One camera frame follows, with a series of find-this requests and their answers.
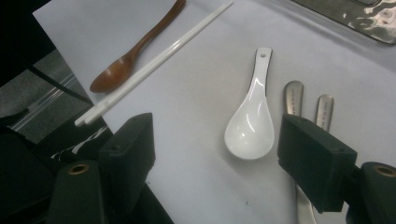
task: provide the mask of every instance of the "gray floor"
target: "gray floor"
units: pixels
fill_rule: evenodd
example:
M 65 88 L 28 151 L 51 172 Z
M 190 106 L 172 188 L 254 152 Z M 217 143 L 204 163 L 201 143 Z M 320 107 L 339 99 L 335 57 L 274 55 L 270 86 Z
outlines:
M 66 81 L 70 89 L 88 98 L 57 50 L 36 63 L 35 67 L 58 82 L 64 82 L 68 77 Z M 34 143 L 88 106 L 57 91 L 27 70 L 0 88 L 0 118 L 29 108 L 31 113 L 25 118 L 25 122 L 11 128 Z

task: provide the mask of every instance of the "white spoon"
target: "white spoon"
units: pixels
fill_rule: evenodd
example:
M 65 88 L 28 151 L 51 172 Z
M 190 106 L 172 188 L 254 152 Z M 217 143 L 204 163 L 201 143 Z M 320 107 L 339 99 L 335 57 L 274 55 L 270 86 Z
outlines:
M 253 78 L 244 102 L 225 130 L 227 148 L 238 158 L 255 160 L 267 154 L 275 139 L 274 125 L 265 96 L 271 49 L 257 49 Z

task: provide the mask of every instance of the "table surface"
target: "table surface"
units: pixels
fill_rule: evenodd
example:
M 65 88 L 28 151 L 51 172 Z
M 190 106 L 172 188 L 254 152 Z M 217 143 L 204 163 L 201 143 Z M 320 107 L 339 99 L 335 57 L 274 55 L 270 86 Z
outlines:
M 135 71 L 226 0 L 190 0 L 141 53 Z M 34 13 L 94 102 L 94 78 L 130 49 L 174 0 L 52 0 Z M 255 160 L 234 157 L 224 131 L 242 103 L 257 48 L 273 49 L 267 101 L 276 140 Z M 104 114 L 115 132 L 151 112 L 157 160 L 148 184 L 175 223 L 296 223 L 290 177 L 277 163 L 283 89 L 304 83 L 303 117 L 333 96 L 330 133 L 354 148 L 357 165 L 396 165 L 396 49 L 287 0 L 239 0 Z M 318 223 L 345 223 L 343 214 Z

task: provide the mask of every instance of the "chopstick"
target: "chopstick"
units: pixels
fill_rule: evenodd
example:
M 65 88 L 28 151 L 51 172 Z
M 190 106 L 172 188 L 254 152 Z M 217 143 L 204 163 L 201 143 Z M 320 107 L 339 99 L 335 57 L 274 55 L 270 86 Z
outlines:
M 224 12 L 228 7 L 233 4 L 233 1 L 222 5 L 209 16 L 195 25 L 186 34 L 184 34 L 178 41 L 173 45 L 164 50 L 161 54 L 155 57 L 151 62 L 146 64 L 143 68 L 133 74 L 127 81 L 125 81 L 118 89 L 111 92 L 108 96 L 102 99 L 97 105 L 93 106 L 80 118 L 76 119 L 75 125 L 82 126 L 83 124 L 92 124 L 103 114 L 107 112 L 113 105 L 115 105 L 120 99 L 122 99 L 129 91 L 136 87 L 141 81 L 143 81 L 149 74 L 151 74 L 156 68 L 176 53 L 181 47 L 201 32 L 210 22 L 212 22 L 217 16 Z

